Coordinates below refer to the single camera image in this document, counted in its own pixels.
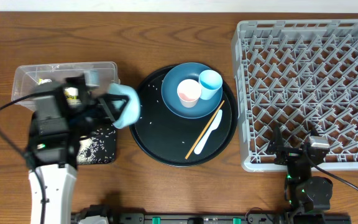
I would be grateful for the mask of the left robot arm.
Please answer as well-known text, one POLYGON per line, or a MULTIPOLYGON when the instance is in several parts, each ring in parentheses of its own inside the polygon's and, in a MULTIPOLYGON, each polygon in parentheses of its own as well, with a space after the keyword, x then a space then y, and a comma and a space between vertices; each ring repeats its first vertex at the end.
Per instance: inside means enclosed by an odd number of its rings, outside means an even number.
POLYGON ((80 142, 100 126, 117 129, 134 124, 140 116, 136 91, 112 83, 106 93, 92 96, 95 84, 86 76, 51 81, 32 90, 35 103, 25 159, 32 191, 31 223, 113 223, 107 205, 71 212, 78 173, 80 142))

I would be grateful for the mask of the yellow foil snack wrapper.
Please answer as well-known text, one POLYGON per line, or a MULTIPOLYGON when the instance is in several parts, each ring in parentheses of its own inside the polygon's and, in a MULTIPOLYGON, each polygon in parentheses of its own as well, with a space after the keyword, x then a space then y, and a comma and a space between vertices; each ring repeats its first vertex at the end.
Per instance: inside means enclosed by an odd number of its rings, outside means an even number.
POLYGON ((67 78, 65 81, 60 82, 53 80, 51 78, 39 79, 36 92, 50 92, 57 91, 59 88, 62 89, 65 98, 69 103, 73 103, 79 99, 79 87, 77 84, 68 82, 70 78, 67 78))

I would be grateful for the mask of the light blue bowl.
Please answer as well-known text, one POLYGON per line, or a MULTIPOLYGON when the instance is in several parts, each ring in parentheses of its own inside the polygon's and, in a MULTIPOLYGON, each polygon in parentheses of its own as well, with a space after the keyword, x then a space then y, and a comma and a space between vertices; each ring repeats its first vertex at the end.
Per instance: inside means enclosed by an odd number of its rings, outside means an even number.
POLYGON ((118 119, 112 124, 117 129, 122 129, 136 123, 140 118, 140 99, 137 92, 130 86, 112 83, 108 93, 119 96, 127 96, 127 104, 124 106, 118 119))

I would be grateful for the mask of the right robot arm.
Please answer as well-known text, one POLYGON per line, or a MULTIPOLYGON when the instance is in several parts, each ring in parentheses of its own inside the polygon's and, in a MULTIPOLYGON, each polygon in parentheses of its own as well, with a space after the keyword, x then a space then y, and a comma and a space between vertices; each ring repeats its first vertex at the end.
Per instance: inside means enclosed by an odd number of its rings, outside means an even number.
POLYGON ((273 223, 325 223, 323 212, 330 209, 333 183, 313 176, 311 169, 324 161, 329 152, 328 140, 312 129, 308 141, 300 147, 284 144, 279 126, 273 129, 266 153, 274 154, 274 164, 287 167, 284 197, 291 207, 275 215, 273 223))

